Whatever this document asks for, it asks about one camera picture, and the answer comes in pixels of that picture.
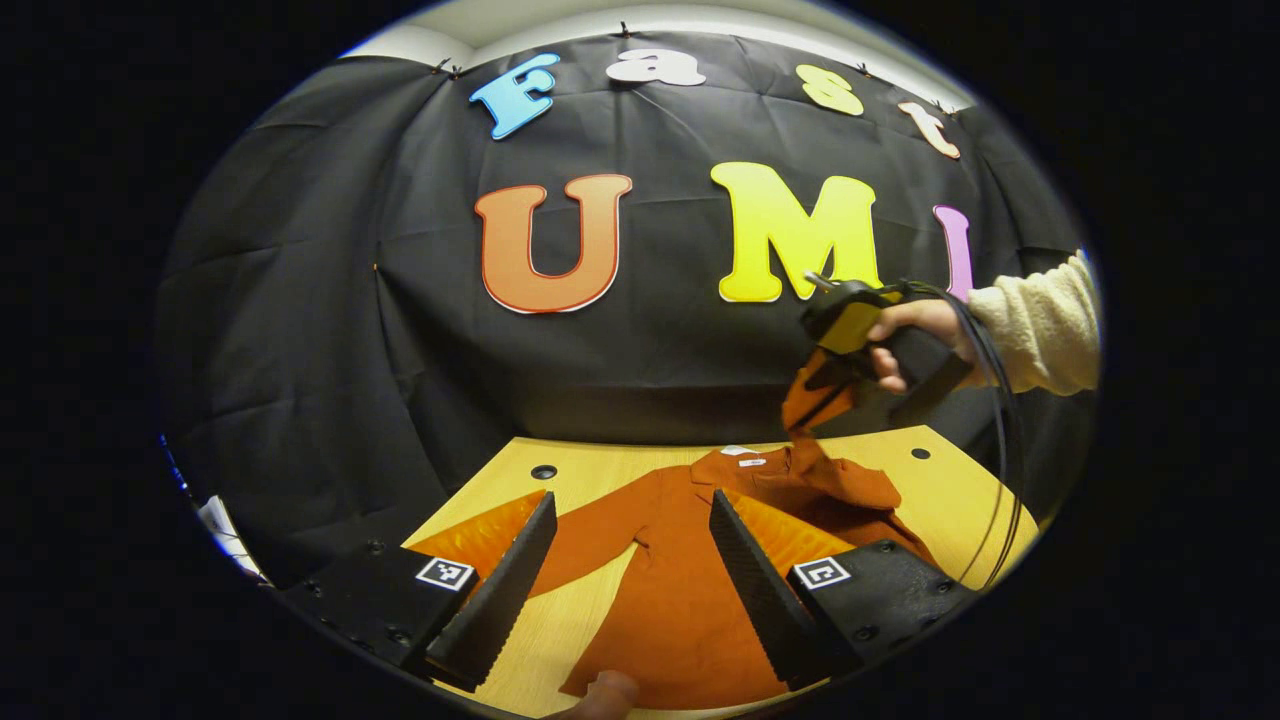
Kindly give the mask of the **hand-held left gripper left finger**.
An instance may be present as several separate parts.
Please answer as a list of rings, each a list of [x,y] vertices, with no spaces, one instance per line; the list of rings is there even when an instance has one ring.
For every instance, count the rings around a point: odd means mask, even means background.
[[[556,496],[536,489],[408,547],[371,539],[283,596],[383,664],[472,692],[506,647],[556,532]]]

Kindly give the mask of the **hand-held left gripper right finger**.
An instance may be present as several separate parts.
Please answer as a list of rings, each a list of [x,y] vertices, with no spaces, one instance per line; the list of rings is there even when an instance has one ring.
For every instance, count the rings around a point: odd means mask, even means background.
[[[709,529],[774,675],[791,691],[873,667],[978,597],[892,539],[854,547],[731,489],[714,492]]]

